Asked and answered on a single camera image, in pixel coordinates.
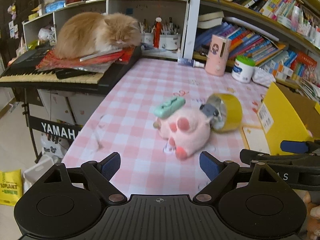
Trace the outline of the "pink pig plush toy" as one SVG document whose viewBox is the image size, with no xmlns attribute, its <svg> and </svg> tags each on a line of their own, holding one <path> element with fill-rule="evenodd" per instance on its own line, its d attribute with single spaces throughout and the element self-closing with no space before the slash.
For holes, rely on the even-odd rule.
<svg viewBox="0 0 320 240">
<path fill-rule="evenodd" d="M 157 118 L 153 127 L 167 139 L 179 160 L 188 159 L 202 149 L 210 137 L 209 120 L 195 108 L 181 108 L 166 119 Z"/>
</svg>

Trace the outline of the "grey blue toy robot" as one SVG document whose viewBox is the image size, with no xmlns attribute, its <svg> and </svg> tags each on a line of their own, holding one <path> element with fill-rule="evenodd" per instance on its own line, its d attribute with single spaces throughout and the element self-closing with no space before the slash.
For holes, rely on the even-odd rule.
<svg viewBox="0 0 320 240">
<path fill-rule="evenodd" d="M 224 126 L 224 121 L 220 110 L 211 103 L 205 103 L 200 106 L 200 111 L 209 120 L 210 127 L 214 130 L 220 130 Z"/>
</svg>

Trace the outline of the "yellow tape roll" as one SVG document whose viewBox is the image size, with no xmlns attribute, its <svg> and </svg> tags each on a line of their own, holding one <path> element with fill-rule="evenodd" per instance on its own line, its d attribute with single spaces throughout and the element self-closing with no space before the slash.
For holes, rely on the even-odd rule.
<svg viewBox="0 0 320 240">
<path fill-rule="evenodd" d="M 212 118 L 210 125 L 217 133 L 236 130 L 242 121 L 242 106 L 238 98 L 232 94 L 212 94 L 207 103 L 215 107 L 217 115 Z"/>
</svg>

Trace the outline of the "mint green small device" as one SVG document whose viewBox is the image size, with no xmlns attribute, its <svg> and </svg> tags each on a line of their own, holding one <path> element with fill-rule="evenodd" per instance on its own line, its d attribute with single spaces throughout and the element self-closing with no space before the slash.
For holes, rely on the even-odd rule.
<svg viewBox="0 0 320 240">
<path fill-rule="evenodd" d="M 185 98 L 181 96 L 173 96 L 164 103 L 158 105 L 153 111 L 154 115 L 161 119 L 166 119 L 175 111 L 185 105 Z"/>
</svg>

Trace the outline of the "yellow cardboard box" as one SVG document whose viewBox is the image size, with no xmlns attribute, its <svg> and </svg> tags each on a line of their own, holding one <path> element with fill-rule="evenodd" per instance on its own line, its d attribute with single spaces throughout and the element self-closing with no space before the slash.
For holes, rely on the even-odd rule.
<svg viewBox="0 0 320 240">
<path fill-rule="evenodd" d="M 319 139 L 319 103 L 272 83 L 258 109 L 258 119 L 272 155 L 288 155 L 283 140 Z"/>
</svg>

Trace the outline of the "white orange medicine box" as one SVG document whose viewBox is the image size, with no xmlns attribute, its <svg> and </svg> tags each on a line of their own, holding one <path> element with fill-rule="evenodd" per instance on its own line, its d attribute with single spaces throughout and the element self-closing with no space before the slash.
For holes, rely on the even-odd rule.
<svg viewBox="0 0 320 240">
<path fill-rule="evenodd" d="M 286 67 L 282 64 L 276 63 L 274 66 L 271 67 L 273 70 L 276 70 L 277 72 L 280 72 L 282 74 L 285 74 L 289 77 L 292 76 L 293 70 L 290 67 Z"/>
</svg>

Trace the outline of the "white quilted pouch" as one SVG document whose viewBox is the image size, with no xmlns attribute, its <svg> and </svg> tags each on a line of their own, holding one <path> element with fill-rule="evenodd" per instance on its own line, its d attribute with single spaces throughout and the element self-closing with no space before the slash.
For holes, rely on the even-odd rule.
<svg viewBox="0 0 320 240">
<path fill-rule="evenodd" d="M 276 79 L 272 74 L 264 71 L 259 67 L 255 67 L 252 76 L 252 81 L 258 85 L 268 88 L 273 82 L 276 82 Z"/>
</svg>

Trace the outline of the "yellow plastic bag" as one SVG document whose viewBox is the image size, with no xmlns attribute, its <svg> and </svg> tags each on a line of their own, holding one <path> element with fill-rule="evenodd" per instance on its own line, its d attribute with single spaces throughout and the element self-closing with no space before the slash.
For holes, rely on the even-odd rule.
<svg viewBox="0 0 320 240">
<path fill-rule="evenodd" d="M 0 172 L 0 203 L 15 206 L 23 195 L 21 170 Z"/>
</svg>

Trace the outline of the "black electronic keyboard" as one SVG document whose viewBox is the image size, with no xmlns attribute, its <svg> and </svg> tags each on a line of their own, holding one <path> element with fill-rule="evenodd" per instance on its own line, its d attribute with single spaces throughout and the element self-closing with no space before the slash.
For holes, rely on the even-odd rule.
<svg viewBox="0 0 320 240">
<path fill-rule="evenodd" d="M 140 47 L 129 50 L 111 64 L 104 73 L 87 72 L 72 68 L 37 69 L 50 51 L 40 48 L 29 51 L 21 60 L 11 64 L 1 74 L 1 87 L 36 88 L 107 95 L 140 58 Z"/>
</svg>

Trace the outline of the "white jar green lid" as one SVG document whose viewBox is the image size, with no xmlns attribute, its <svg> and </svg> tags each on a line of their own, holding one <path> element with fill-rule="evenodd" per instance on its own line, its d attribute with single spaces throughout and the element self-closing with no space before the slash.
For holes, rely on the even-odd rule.
<svg viewBox="0 0 320 240">
<path fill-rule="evenodd" d="M 246 56 L 238 55 L 235 58 L 232 78 L 241 83 L 250 83 L 255 70 L 255 62 Z"/>
</svg>

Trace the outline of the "pink cylindrical humidifier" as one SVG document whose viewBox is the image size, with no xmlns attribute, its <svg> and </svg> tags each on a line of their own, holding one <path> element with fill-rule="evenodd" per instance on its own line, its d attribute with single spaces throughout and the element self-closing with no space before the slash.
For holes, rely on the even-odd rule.
<svg viewBox="0 0 320 240">
<path fill-rule="evenodd" d="M 212 35 L 207 61 L 204 67 L 204 70 L 208 74 L 215 76 L 224 75 L 231 42 L 228 38 Z"/>
</svg>

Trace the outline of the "small spray bottle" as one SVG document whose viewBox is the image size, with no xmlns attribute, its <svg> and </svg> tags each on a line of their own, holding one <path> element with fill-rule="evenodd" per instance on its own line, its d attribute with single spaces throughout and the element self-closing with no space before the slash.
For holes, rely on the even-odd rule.
<svg viewBox="0 0 320 240">
<path fill-rule="evenodd" d="M 193 59 L 186 59 L 186 58 L 182 58 L 182 57 L 179 57 L 177 62 L 180 66 L 187 66 L 187 67 L 193 67 L 193 68 L 204 68 L 205 67 L 204 63 L 201 63 L 199 61 L 195 61 Z"/>
</svg>

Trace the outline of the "row of leaning books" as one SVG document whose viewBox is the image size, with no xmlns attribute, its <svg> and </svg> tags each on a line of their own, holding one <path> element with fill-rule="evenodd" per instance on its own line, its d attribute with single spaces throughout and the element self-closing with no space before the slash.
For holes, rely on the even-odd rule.
<svg viewBox="0 0 320 240">
<path fill-rule="evenodd" d="M 231 40 L 227 60 L 228 67 L 232 66 L 236 57 L 240 55 L 252 59 L 256 66 L 261 66 L 289 48 L 285 42 L 273 41 L 259 32 L 223 22 L 221 25 L 207 30 L 197 31 L 194 46 L 194 56 L 197 59 L 204 59 L 208 56 L 213 35 Z"/>
</svg>

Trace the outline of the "red papers under cat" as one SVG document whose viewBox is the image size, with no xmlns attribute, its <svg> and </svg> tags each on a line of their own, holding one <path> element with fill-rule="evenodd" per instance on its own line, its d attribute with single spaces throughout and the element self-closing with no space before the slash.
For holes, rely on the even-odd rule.
<svg viewBox="0 0 320 240">
<path fill-rule="evenodd" d="M 75 69 L 86 72 L 104 73 L 113 63 L 127 64 L 133 55 L 134 48 L 114 50 L 102 54 L 89 55 L 76 59 L 58 59 L 50 50 L 36 66 L 39 71 L 51 69 Z"/>
</svg>

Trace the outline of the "white pen holder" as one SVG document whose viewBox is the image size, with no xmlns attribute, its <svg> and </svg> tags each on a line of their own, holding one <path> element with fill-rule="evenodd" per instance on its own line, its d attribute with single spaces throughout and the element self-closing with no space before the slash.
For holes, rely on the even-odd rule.
<svg viewBox="0 0 320 240">
<path fill-rule="evenodd" d="M 160 35 L 159 48 L 165 50 L 178 50 L 181 46 L 181 34 Z"/>
</svg>

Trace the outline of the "orange fluffy cat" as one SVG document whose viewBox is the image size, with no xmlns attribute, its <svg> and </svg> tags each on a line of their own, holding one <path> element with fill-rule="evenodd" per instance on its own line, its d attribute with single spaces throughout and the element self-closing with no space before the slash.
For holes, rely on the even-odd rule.
<svg viewBox="0 0 320 240">
<path fill-rule="evenodd" d="M 70 18 L 61 28 L 54 48 L 60 59 L 75 59 L 141 43 L 138 20 L 115 13 L 83 12 Z"/>
</svg>

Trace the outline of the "red bottle figurine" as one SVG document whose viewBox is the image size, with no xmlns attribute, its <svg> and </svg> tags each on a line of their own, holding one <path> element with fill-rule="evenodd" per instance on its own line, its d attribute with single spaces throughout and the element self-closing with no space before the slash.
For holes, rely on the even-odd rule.
<svg viewBox="0 0 320 240">
<path fill-rule="evenodd" d="M 161 31 L 162 31 L 162 19 L 160 17 L 157 17 L 154 30 L 153 30 L 153 47 L 156 49 L 159 48 Z"/>
</svg>

